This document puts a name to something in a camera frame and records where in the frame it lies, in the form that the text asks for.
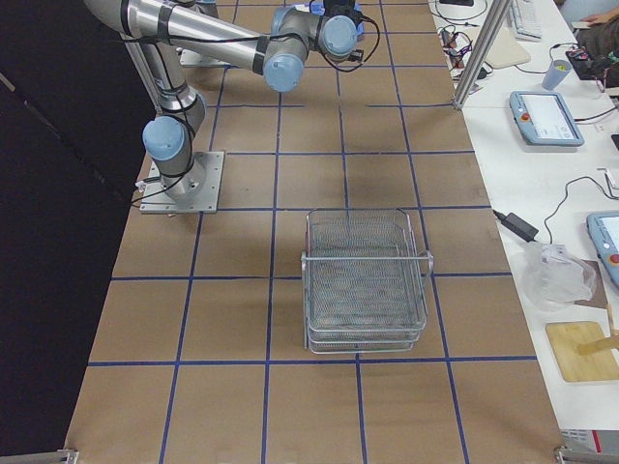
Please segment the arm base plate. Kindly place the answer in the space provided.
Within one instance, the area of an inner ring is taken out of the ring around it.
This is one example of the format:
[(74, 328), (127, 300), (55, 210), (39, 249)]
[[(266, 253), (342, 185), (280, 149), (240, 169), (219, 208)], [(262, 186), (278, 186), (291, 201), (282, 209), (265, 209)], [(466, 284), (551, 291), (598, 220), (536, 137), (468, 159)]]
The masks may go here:
[(202, 55), (186, 48), (178, 47), (177, 52), (180, 64), (184, 68), (223, 68), (229, 66), (229, 63), (223, 60)]
[(142, 214), (214, 214), (218, 210), (224, 152), (194, 152), (193, 166), (185, 177), (172, 189), (164, 191), (175, 180), (163, 178), (152, 161), (149, 177), (156, 181), (147, 183), (145, 200), (139, 201)]

